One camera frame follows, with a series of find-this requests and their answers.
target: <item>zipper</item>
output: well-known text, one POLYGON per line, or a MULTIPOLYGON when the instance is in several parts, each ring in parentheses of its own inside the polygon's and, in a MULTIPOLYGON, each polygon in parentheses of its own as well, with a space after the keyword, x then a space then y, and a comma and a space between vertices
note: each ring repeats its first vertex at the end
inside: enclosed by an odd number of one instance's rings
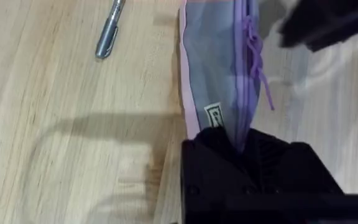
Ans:
POLYGON ((244 14, 247 12, 247 0, 234 1, 234 52, 236 64, 236 91, 237 91, 237 119, 235 132, 235 148, 242 151, 244 138, 244 125, 247 117, 246 108, 246 88, 247 83, 247 67, 244 63, 244 56, 246 55, 246 48, 244 47, 244 28, 243 20, 244 14))

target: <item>wooden table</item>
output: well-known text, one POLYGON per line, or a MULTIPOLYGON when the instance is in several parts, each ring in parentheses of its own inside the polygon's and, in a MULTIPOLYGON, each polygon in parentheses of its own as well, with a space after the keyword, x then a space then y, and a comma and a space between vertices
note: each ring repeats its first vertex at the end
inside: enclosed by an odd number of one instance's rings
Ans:
MULTIPOLYGON (((358 36, 279 49, 276 4, 261 1, 277 110, 262 94, 254 126, 310 142, 358 192, 358 36)), ((111 1, 0 0, 0 223, 180 221, 179 5, 128 0, 102 62, 111 1)))

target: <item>black object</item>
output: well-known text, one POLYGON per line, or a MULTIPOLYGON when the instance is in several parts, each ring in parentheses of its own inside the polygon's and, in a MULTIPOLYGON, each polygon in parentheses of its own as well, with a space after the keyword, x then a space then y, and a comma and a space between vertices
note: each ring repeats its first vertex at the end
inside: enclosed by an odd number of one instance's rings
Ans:
POLYGON ((254 129, 243 155, 223 128, 184 141, 181 198, 185 224, 358 220, 358 195, 343 194, 309 145, 254 129))
POLYGON ((302 0, 280 31, 282 47, 317 51, 358 33, 358 0, 302 0))

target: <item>label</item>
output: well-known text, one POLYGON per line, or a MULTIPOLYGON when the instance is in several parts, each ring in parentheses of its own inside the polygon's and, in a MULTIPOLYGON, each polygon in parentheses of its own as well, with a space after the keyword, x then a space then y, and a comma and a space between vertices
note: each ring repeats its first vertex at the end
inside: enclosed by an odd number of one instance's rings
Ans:
POLYGON ((214 103, 212 105, 204 107, 206 114, 208 115, 209 125, 211 127, 224 126, 223 114, 220 103, 214 103))

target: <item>wood grain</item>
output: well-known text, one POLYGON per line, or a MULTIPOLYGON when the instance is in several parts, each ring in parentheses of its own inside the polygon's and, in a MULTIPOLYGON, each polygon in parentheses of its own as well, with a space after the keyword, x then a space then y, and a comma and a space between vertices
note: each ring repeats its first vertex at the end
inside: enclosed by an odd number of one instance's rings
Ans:
MULTIPOLYGON (((358 192, 358 36, 314 55, 279 49, 292 2, 261 1, 277 110, 262 92, 253 125, 310 142, 358 192)), ((180 1, 127 1, 112 55, 97 61, 111 4, 0 0, 0 223, 180 221, 180 1)))

